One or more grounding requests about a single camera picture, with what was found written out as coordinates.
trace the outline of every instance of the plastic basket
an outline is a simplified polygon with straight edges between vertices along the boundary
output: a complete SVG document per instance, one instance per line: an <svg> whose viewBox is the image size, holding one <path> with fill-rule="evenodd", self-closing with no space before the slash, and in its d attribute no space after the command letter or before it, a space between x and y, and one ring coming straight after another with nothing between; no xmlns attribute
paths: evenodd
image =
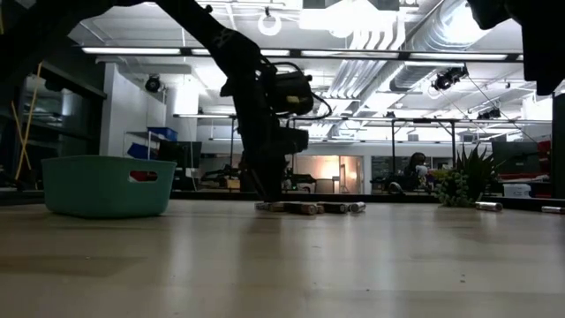
<svg viewBox="0 0 565 318"><path fill-rule="evenodd" d="M177 166L99 155L45 159L42 165L47 208L85 218L160 215L169 204ZM154 172L157 178L139 182L130 177L133 171Z"/></svg>

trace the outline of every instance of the duct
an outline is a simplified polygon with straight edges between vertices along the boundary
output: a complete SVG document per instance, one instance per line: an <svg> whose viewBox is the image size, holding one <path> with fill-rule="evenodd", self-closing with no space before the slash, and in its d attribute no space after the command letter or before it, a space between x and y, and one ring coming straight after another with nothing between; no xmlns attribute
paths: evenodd
<svg viewBox="0 0 565 318"><path fill-rule="evenodd" d="M476 23L471 23L474 21L471 12L466 12L469 10L466 4L466 0L445 0L406 42L404 48L416 51L468 49L488 31L482 31ZM361 101L365 104L369 98L374 100L374 92L378 90L407 92L434 71L435 67L430 66L408 66L404 62L386 63L374 83L364 92Z"/></svg>
<svg viewBox="0 0 565 318"><path fill-rule="evenodd" d="M364 49L366 44L369 42L369 35L370 33L368 31L365 30L360 31L360 36L359 36L360 41L355 49ZM346 86L348 80L351 79L358 72L358 67L363 64L364 64L363 61L349 61L347 71L345 72L342 80L338 83L338 85L335 88L335 95L338 98L345 98L345 95L343 95L344 86Z"/></svg>
<svg viewBox="0 0 565 318"><path fill-rule="evenodd" d="M383 38L382 42L379 44L378 49L398 49L404 43L405 35L406 35L406 25L404 24L404 20L401 18L396 19L395 23L395 30L396 32L391 32L386 34ZM384 65L381 61L370 61L371 66L367 67L367 72L365 74L361 74L360 78L361 81L352 89L351 95L358 96L361 92L369 85L371 80L377 75L379 70Z"/></svg>
<svg viewBox="0 0 565 318"><path fill-rule="evenodd" d="M380 31L372 31L371 32L371 39L366 44L364 48L361 49L374 49L377 44L380 42ZM348 95L348 90L355 84L355 82L359 81L361 72L365 72L367 69L370 68L372 61L353 61L349 72L345 75L344 83L339 86L337 90L337 95L346 98L352 97Z"/></svg>
<svg viewBox="0 0 565 318"><path fill-rule="evenodd" d="M356 30L353 33L353 41L351 41L350 49L364 49L365 45L369 42L369 32ZM358 61L345 60L339 67L332 85L328 90L328 95L331 97L340 97L338 94L339 89L345 84L347 79L352 73L353 67Z"/></svg>

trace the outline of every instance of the person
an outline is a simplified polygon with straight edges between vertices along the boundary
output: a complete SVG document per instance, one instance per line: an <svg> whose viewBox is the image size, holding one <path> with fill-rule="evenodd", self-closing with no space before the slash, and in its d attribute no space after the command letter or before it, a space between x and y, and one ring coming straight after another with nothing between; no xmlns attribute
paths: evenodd
<svg viewBox="0 0 565 318"><path fill-rule="evenodd" d="M412 154L408 166L404 168L404 174L394 176L388 184L390 194L404 194L404 191L418 189L421 185L420 179L427 174L426 155L421 152Z"/></svg>

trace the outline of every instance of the table surface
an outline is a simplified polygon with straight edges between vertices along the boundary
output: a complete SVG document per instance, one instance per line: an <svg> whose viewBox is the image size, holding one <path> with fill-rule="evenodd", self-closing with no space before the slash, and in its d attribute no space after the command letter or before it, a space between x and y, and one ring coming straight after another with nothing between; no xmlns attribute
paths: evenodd
<svg viewBox="0 0 565 318"><path fill-rule="evenodd" d="M92 221L0 207L0 308L27 317L563 317L565 218L171 201Z"/></svg>

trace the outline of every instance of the potted plant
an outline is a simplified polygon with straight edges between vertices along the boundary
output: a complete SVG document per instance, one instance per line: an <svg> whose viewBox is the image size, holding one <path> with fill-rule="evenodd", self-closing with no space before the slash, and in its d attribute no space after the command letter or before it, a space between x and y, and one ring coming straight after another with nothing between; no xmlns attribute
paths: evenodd
<svg viewBox="0 0 565 318"><path fill-rule="evenodd" d="M493 155L486 156L485 151L478 154L478 144L467 156L457 152L457 162L437 186L436 195L446 207L467 208L473 206L486 189L494 173Z"/></svg>

